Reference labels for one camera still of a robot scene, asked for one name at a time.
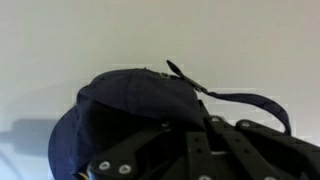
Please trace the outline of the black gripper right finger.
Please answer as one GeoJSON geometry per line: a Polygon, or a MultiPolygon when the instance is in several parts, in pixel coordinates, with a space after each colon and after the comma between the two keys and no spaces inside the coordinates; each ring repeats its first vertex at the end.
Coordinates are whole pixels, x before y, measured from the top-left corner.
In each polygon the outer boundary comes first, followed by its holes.
{"type": "Polygon", "coordinates": [[[207,118],[212,155],[224,158],[237,180],[320,180],[320,149],[251,120],[235,126],[207,118]]]}

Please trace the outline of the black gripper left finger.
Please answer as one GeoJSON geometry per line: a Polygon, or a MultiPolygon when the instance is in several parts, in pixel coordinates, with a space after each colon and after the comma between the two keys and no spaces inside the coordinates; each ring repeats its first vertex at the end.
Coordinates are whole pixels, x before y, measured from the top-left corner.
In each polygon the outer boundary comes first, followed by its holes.
{"type": "Polygon", "coordinates": [[[89,180],[214,180],[204,132],[169,122],[146,127],[95,155],[89,180]]]}

